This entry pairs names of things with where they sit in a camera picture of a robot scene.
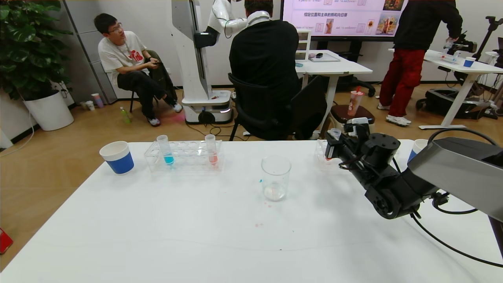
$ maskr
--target man in black jacket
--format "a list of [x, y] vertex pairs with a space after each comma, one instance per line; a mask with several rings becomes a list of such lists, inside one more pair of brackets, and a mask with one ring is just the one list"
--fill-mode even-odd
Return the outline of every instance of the man in black jacket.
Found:
[[[273, 0], [245, 0], [244, 8], [248, 26], [232, 41], [229, 54], [232, 74], [249, 84], [271, 88], [276, 118], [288, 126], [290, 117], [285, 106], [301, 89], [295, 71], [299, 35], [290, 23], [271, 20]], [[301, 127], [304, 137], [315, 138], [312, 134], [321, 122], [318, 120]]]
[[395, 34], [395, 53], [381, 87], [378, 109], [389, 110], [388, 122], [408, 126], [405, 109], [414, 88], [421, 82], [426, 51], [440, 22], [447, 23], [448, 40], [461, 35], [463, 19], [455, 0], [409, 0]]

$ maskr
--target display screen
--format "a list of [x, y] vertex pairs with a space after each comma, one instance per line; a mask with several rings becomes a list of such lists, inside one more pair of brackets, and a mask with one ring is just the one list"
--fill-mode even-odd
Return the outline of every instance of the display screen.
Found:
[[283, 20], [312, 36], [393, 37], [408, 0], [283, 0]]

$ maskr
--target monitor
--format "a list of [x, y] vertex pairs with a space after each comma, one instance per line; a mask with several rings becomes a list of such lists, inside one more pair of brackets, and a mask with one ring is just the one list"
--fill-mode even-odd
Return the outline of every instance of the monitor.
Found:
[[281, 19], [315, 40], [392, 41], [408, 0], [282, 0]]

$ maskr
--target hand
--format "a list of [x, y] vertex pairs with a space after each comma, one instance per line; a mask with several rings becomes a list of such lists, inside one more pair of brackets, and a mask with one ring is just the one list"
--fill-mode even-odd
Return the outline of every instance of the hand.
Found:
[[149, 69], [157, 69], [159, 67], [159, 65], [156, 65], [153, 61], [147, 62], [146, 65], [147, 65], [147, 68], [149, 68]]

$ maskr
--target blue liquid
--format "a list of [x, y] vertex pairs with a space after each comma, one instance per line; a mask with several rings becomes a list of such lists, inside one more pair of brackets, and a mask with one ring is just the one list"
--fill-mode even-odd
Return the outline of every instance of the blue liquid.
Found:
[[164, 162], [166, 162], [166, 164], [173, 164], [175, 162], [175, 159], [171, 154], [165, 155]]

